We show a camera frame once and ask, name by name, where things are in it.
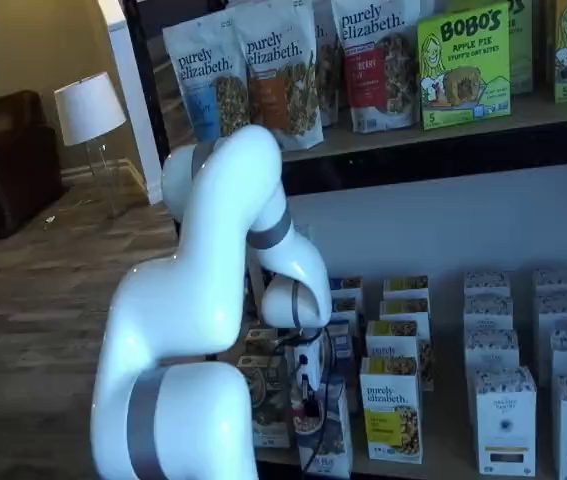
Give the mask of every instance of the robotic arm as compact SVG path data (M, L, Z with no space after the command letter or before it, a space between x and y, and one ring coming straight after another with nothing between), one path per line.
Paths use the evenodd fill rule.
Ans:
M246 243L278 274L263 296L266 323L318 329L330 318L325 265L294 230L272 135L248 126L190 155L197 148L177 150L164 169L165 201L182 221L177 254L134 267L110 306L91 425L103 478L257 478L243 375L221 362L159 368L236 342ZM297 378L318 388L320 372L308 374Z

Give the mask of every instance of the table lamp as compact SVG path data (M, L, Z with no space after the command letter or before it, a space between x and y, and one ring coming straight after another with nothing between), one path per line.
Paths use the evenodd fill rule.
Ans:
M108 216L122 212L118 162L107 158L103 135L125 123L125 114L106 72L54 92L66 146L85 144L94 181L108 206Z

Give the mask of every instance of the shelf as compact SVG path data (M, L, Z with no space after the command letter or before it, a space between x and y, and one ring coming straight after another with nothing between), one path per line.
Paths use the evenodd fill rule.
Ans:
M352 132L349 111L342 111L339 114L342 122L334 128L328 127L324 130L325 140L323 143L310 150L288 152L283 156L284 161L294 162L567 122L567 103L556 105L550 98L550 92L534 93L514 97L512 99L512 115L507 117L497 117L428 131L424 131L421 125L415 125L408 129L367 135Z

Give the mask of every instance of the green box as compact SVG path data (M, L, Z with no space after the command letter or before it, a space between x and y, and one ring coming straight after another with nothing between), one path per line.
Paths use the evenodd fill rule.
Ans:
M425 130L510 114L509 2L418 26Z
M494 0L453 0L450 11L483 7ZM512 95L534 89L532 53L532 0L509 0L510 84Z

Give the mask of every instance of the wooden floor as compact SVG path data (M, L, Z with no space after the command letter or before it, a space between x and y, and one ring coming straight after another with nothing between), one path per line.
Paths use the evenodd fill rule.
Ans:
M89 407L110 298L132 265L175 250L167 211L124 190L116 220L77 186L0 240L0 478L95 478Z

